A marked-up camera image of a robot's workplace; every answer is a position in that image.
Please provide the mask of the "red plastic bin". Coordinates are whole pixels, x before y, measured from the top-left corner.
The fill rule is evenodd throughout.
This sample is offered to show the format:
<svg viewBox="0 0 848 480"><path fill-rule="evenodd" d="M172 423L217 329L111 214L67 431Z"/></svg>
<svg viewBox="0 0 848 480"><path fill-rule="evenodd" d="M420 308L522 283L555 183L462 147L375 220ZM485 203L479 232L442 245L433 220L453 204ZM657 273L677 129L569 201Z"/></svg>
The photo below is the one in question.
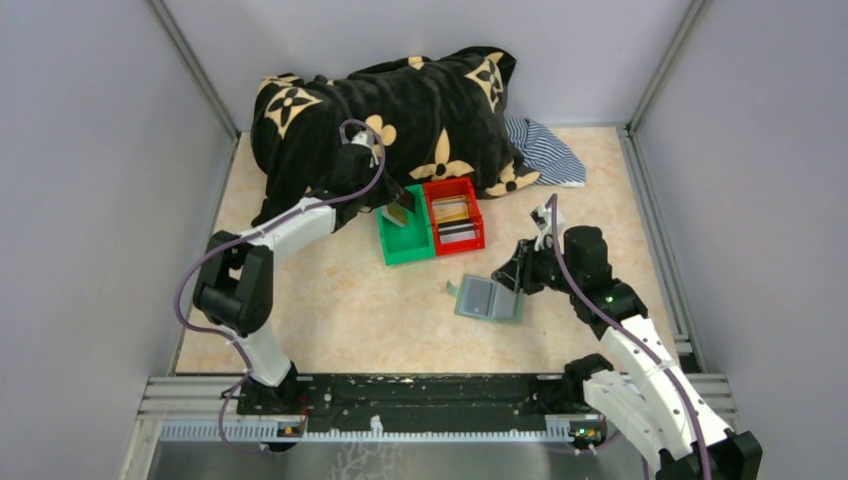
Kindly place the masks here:
<svg viewBox="0 0 848 480"><path fill-rule="evenodd" d="M469 178L427 182L423 192L437 256L485 247L483 216Z"/></svg>

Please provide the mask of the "sage green card holder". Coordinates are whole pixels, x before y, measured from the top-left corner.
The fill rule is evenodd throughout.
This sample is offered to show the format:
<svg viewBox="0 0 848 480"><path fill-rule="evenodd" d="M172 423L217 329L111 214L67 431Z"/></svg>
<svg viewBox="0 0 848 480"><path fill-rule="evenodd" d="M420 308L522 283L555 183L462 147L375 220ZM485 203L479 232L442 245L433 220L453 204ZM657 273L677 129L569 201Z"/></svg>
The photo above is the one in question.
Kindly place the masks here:
<svg viewBox="0 0 848 480"><path fill-rule="evenodd" d="M447 281L445 289L456 300L457 316L497 324L522 322L524 295L494 280L465 274L458 284Z"/></svg>

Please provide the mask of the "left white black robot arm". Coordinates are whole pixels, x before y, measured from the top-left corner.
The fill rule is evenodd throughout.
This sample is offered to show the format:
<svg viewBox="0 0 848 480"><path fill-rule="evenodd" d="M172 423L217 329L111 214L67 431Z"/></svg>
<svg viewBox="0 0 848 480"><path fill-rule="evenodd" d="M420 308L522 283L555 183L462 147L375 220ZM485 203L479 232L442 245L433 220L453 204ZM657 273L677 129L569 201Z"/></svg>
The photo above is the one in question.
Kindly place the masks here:
<svg viewBox="0 0 848 480"><path fill-rule="evenodd" d="M300 399L297 369L279 346L268 319L277 268L310 243L340 230L365 209L397 205L413 212L412 194L386 172L370 146L348 143L336 165L280 215L239 234L219 231L199 263L192 295L215 333L234 343L260 399L277 414Z"/></svg>

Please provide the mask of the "green plastic bin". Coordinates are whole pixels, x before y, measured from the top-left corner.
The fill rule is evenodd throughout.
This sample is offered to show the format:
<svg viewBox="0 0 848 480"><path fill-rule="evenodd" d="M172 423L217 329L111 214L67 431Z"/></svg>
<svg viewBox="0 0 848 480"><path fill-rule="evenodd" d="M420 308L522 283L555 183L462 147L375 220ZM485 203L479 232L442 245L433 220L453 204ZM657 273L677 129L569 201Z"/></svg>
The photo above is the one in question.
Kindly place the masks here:
<svg viewBox="0 0 848 480"><path fill-rule="evenodd" d="M382 213L377 216L377 225L386 265L432 259L436 256L431 221L423 187L411 185L406 188L415 200L416 211L407 212L407 225L398 226Z"/></svg>

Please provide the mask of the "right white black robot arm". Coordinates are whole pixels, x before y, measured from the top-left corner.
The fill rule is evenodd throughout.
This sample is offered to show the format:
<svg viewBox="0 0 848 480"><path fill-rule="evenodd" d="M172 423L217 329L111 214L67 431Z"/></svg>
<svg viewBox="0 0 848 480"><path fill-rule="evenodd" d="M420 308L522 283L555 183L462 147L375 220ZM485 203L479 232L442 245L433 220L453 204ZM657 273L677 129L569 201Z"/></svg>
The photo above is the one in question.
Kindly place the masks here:
<svg viewBox="0 0 848 480"><path fill-rule="evenodd" d="M661 340L635 290L614 277L600 228L567 229L523 239L492 279L533 295L564 293L578 317L624 366L601 354L568 363L563 398L576 412L611 420L638 450L653 479L755 479L763 449L738 433L698 393Z"/></svg>

